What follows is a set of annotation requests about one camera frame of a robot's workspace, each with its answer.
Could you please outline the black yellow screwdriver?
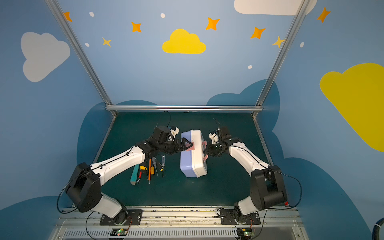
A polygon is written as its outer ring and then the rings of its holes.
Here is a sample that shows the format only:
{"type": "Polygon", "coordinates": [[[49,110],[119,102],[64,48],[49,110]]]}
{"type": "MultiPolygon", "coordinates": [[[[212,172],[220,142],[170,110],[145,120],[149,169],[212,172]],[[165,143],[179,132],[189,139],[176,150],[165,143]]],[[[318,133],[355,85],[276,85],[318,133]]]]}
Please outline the black yellow screwdriver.
{"type": "Polygon", "coordinates": [[[153,157],[153,158],[152,158],[152,161],[153,161],[153,165],[154,165],[155,167],[157,167],[157,169],[159,169],[161,172],[164,171],[164,167],[163,167],[162,163],[161,163],[159,160],[157,160],[156,157],[153,157]]]}

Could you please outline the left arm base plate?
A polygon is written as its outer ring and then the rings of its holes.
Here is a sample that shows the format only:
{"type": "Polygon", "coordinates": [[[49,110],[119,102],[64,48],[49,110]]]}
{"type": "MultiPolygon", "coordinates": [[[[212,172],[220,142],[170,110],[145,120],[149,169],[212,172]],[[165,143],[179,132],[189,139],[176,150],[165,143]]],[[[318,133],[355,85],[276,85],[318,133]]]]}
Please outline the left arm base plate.
{"type": "Polygon", "coordinates": [[[143,210],[128,209],[120,211],[114,218],[102,214],[100,226],[138,226],[141,223],[143,210]]]}

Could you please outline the orange pencil tool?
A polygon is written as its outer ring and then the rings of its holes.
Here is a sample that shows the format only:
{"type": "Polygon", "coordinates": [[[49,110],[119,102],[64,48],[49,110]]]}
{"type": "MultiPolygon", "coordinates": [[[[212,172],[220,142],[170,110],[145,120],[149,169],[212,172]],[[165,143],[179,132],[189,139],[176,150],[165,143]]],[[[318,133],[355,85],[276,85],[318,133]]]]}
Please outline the orange pencil tool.
{"type": "Polygon", "coordinates": [[[152,159],[149,159],[149,166],[148,166],[148,183],[151,184],[151,175],[152,175],[152,159]]]}

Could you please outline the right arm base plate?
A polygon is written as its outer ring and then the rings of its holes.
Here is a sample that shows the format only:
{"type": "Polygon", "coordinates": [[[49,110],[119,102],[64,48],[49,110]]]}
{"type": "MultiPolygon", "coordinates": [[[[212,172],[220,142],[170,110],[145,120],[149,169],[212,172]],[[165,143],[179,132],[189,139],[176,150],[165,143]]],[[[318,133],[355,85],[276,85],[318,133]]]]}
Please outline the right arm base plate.
{"type": "Polygon", "coordinates": [[[222,225],[260,225],[261,220],[258,213],[242,215],[239,210],[218,208],[217,215],[222,225]]]}

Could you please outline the white purple tool box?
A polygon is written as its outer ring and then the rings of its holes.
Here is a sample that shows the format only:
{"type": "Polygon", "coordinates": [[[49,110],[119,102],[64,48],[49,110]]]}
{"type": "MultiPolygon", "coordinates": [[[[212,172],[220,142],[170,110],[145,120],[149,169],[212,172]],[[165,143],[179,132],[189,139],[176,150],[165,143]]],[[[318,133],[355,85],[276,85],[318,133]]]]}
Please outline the white purple tool box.
{"type": "Polygon", "coordinates": [[[188,149],[181,152],[180,169],[187,178],[199,178],[208,173],[207,155],[203,151],[207,147],[201,130],[190,130],[181,134],[186,139],[188,149]]]}

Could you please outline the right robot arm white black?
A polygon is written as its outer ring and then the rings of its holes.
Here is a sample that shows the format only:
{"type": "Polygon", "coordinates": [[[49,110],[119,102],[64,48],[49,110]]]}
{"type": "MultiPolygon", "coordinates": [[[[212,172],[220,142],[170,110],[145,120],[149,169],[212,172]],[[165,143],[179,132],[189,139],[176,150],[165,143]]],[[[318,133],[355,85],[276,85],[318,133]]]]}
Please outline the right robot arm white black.
{"type": "Polygon", "coordinates": [[[270,166],[258,158],[242,140],[232,137],[226,126],[211,132],[209,138],[211,140],[204,154],[212,157],[228,154],[250,175],[250,195],[235,204],[238,216],[246,216],[287,201],[283,174],[278,166],[270,166]]]}

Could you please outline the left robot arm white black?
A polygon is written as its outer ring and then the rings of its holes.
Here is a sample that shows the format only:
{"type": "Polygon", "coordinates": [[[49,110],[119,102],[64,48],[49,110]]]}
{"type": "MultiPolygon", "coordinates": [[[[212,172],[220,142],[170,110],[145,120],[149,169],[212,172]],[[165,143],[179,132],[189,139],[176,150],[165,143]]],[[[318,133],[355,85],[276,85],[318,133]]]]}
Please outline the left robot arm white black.
{"type": "Polygon", "coordinates": [[[105,161],[76,166],[68,185],[67,196],[79,212],[95,211],[113,219],[118,225],[127,219],[127,209],[118,200],[102,193],[102,186],[125,170],[150,160],[159,153],[175,154],[193,148],[186,138],[178,139],[179,129],[160,126],[144,141],[105,161]]]}

